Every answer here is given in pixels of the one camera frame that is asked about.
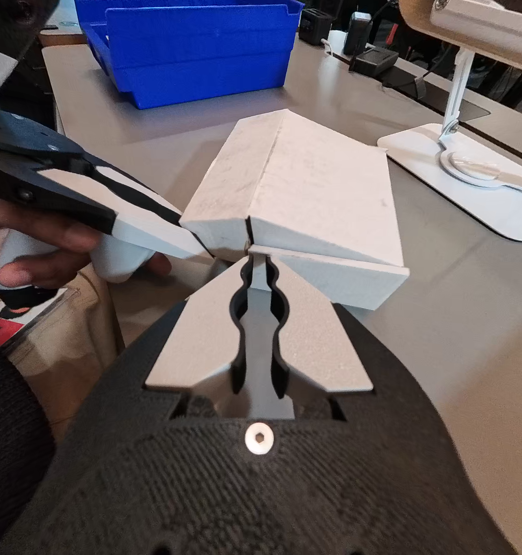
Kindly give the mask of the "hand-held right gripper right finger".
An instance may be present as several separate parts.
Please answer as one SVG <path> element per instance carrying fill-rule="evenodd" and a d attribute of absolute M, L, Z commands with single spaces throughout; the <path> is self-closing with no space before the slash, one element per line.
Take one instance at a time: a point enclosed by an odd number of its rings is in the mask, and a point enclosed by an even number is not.
<path fill-rule="evenodd" d="M 333 303 L 278 258 L 268 256 L 271 381 L 278 398 L 329 398 L 370 392 L 369 378 Z"/>

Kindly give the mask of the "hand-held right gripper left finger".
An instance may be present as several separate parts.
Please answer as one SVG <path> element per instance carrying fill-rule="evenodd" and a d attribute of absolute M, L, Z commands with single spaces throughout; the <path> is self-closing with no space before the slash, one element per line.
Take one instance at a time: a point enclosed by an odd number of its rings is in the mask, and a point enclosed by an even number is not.
<path fill-rule="evenodd" d="M 232 395 L 246 376 L 245 331 L 252 256 L 188 297 L 145 386 L 191 395 Z"/>

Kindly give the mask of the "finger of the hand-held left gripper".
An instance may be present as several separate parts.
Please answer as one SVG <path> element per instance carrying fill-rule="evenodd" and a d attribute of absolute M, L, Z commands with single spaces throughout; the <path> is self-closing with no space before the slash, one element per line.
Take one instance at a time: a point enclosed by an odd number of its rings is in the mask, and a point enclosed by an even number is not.
<path fill-rule="evenodd" d="M 208 251 L 189 230 L 122 199 L 98 177 L 60 169 L 40 170 L 38 174 L 111 208 L 116 214 L 111 235 L 116 239 L 180 259 L 209 260 Z"/>
<path fill-rule="evenodd" d="M 96 166 L 94 180 L 127 203 L 154 213 L 168 223 L 180 225 L 181 213 L 174 206 L 127 175 L 108 166 Z"/>

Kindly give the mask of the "blue plastic bin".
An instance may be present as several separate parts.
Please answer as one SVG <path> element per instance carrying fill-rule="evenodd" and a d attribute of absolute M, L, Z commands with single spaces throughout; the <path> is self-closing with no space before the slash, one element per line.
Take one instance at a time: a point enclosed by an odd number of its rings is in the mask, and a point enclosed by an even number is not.
<path fill-rule="evenodd" d="M 75 1 L 90 50 L 139 109 L 279 88 L 299 1 Z"/>

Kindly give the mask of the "white cardboard mailer box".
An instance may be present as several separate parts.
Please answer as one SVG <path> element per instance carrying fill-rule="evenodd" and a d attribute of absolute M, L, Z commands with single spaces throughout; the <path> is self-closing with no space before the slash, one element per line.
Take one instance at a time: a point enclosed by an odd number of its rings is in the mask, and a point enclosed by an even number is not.
<path fill-rule="evenodd" d="M 281 261 L 332 302 L 375 310 L 409 277 L 383 149 L 288 109 L 239 120 L 180 224 L 215 257 Z"/>

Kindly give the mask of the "grey desk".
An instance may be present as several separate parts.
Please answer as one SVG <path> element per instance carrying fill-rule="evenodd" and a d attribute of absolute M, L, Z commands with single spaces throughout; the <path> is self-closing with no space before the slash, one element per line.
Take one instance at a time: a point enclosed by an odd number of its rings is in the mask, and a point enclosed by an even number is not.
<path fill-rule="evenodd" d="M 441 118 L 296 40 L 285 87 L 139 110 L 87 45 L 43 50 L 65 133 L 183 211 L 244 117 L 289 108 L 366 144 Z M 409 279 L 351 312 L 417 378 L 475 490 L 522 554 L 522 244 L 501 238 L 394 163 Z"/>

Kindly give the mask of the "red white badge card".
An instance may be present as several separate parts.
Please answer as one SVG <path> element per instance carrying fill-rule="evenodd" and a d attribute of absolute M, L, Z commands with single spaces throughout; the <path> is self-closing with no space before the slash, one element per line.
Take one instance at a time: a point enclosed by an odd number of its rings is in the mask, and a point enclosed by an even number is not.
<path fill-rule="evenodd" d="M 0 301 L 0 349 L 12 350 L 21 343 L 64 300 L 66 292 L 68 288 L 61 288 L 55 297 L 33 308 L 9 309 Z"/>

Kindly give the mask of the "person's dark sweater torso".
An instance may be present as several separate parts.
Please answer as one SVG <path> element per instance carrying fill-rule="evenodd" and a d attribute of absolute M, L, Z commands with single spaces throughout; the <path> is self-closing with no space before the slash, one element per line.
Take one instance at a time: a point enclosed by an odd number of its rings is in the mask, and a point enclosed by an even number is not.
<path fill-rule="evenodd" d="M 0 540 L 34 496 L 54 453 L 42 406 L 0 350 Z"/>

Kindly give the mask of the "black charging dock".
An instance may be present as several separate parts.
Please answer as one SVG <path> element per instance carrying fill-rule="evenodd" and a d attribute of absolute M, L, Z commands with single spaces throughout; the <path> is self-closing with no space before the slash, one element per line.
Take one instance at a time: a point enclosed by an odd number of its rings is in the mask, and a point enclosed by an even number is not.
<path fill-rule="evenodd" d="M 314 46 L 322 45 L 331 31 L 334 17 L 315 8 L 304 8 L 298 28 L 300 40 Z"/>

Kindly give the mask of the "black power brick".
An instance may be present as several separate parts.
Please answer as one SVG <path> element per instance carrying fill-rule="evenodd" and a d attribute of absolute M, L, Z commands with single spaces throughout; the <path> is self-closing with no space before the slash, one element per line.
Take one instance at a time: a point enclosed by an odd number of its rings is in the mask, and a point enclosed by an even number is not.
<path fill-rule="evenodd" d="M 351 60 L 348 71 L 376 79 L 391 69 L 397 60 L 398 52 L 368 45 L 363 52 Z"/>

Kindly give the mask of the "black power adapter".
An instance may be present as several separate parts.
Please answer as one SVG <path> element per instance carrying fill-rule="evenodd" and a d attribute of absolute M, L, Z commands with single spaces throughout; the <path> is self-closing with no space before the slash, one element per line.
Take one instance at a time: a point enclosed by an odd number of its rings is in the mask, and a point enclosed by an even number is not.
<path fill-rule="evenodd" d="M 372 16 L 369 13 L 353 12 L 343 44 L 344 55 L 356 58 L 365 50 L 372 25 Z"/>

